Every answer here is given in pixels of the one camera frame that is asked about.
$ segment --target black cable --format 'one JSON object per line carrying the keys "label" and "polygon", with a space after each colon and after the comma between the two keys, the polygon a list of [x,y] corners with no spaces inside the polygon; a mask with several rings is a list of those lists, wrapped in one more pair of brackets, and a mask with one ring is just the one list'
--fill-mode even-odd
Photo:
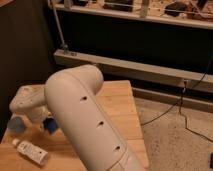
{"label": "black cable", "polygon": [[184,89],[183,89],[183,92],[181,94],[180,105],[179,105],[179,114],[180,114],[180,116],[183,116],[184,119],[185,119],[185,129],[187,131],[189,131],[189,132],[191,132],[191,133],[193,133],[193,134],[195,134],[195,135],[197,135],[197,136],[199,136],[199,137],[201,137],[201,138],[203,138],[203,139],[205,139],[205,140],[213,143],[213,140],[211,138],[209,138],[209,137],[207,137],[207,136],[205,136],[203,134],[200,134],[198,132],[195,132],[195,131],[193,131],[193,130],[191,130],[191,129],[188,128],[188,118],[187,118],[186,115],[184,115],[182,113],[183,98],[184,98],[184,94],[185,94],[186,89],[187,89],[187,83],[184,83]]}
{"label": "black cable", "polygon": [[175,107],[179,103],[179,101],[180,101],[180,99],[176,100],[175,103],[172,104],[164,113],[162,113],[161,115],[157,116],[156,118],[154,118],[148,122],[142,123],[141,126],[145,126],[145,125],[150,124],[151,122],[154,122],[155,120],[161,118],[162,116],[167,114],[170,110],[172,110],[172,108]]}
{"label": "black cable", "polygon": [[[197,81],[197,82],[190,88],[191,90],[195,89],[195,87],[197,87],[197,86],[203,81],[203,79],[205,78],[206,74],[208,73],[208,71],[209,71],[209,69],[210,69],[210,66],[211,66],[211,63],[212,63],[212,59],[213,59],[213,52],[212,52],[212,54],[211,54],[211,56],[210,56],[210,59],[209,59],[209,61],[208,61],[208,64],[207,64],[207,67],[206,67],[206,70],[205,70],[203,76],[201,77],[201,79],[200,79],[199,81]],[[170,110],[172,110],[179,102],[182,103],[183,96],[186,94],[186,90],[187,90],[186,87],[184,87],[184,90],[183,90],[183,92],[181,93],[180,98],[177,99],[177,100],[175,101],[175,103],[173,103],[165,112],[163,112],[161,115],[157,116],[156,118],[151,119],[151,120],[148,121],[148,122],[142,123],[141,126],[145,126],[145,125],[148,125],[148,124],[154,122],[155,120],[157,120],[157,119],[161,118],[162,116],[166,115],[166,114],[167,114]]]}

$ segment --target wooden table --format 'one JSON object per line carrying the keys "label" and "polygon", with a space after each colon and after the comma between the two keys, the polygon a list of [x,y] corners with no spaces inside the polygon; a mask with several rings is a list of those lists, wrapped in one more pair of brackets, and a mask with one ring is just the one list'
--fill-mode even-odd
{"label": "wooden table", "polygon": [[[144,167],[148,167],[149,162],[146,148],[129,81],[104,82],[103,88],[97,94],[97,99],[127,143],[137,154]],[[14,134],[10,130],[6,130],[5,132],[2,143],[0,144],[1,171],[86,170],[60,129],[50,135],[47,132],[41,131],[38,126],[31,124],[26,118],[23,119],[28,127],[23,134]],[[50,152],[51,157],[45,166],[39,167],[18,154],[16,149],[11,145],[14,138],[29,140],[33,144]]]}

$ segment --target white plastic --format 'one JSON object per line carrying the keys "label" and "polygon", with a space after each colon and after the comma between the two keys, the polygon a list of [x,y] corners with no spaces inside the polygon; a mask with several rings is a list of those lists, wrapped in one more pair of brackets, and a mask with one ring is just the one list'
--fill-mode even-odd
{"label": "white plastic", "polygon": [[60,71],[45,84],[48,108],[88,171],[144,171],[96,101],[102,83],[92,65]]}
{"label": "white plastic", "polygon": [[30,158],[41,166],[45,164],[45,161],[49,157],[47,151],[41,149],[38,146],[33,145],[28,141],[20,141],[19,139],[14,139],[12,144],[17,147],[17,151],[19,153],[27,156],[28,158]]}
{"label": "white plastic", "polygon": [[47,117],[44,88],[35,90],[31,86],[22,86],[10,103],[10,110],[16,114],[25,114],[32,123],[42,123]]}

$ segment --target blue object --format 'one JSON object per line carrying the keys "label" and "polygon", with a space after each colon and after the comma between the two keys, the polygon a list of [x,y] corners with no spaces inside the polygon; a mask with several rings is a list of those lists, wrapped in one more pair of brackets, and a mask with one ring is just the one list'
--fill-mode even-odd
{"label": "blue object", "polygon": [[14,133],[22,133],[25,131],[26,126],[21,117],[16,116],[9,120],[7,127]]}
{"label": "blue object", "polygon": [[58,125],[53,118],[46,118],[43,121],[44,129],[46,129],[50,134],[54,133],[58,129]]}

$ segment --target dark wall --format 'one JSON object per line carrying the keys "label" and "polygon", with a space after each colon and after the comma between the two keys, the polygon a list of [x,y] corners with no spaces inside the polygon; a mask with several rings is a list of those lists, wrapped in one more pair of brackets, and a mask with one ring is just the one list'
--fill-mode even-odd
{"label": "dark wall", "polygon": [[213,30],[80,13],[60,17],[74,51],[196,72],[213,55]]}
{"label": "dark wall", "polygon": [[0,135],[20,85],[43,83],[55,70],[45,0],[15,0],[0,8]]}

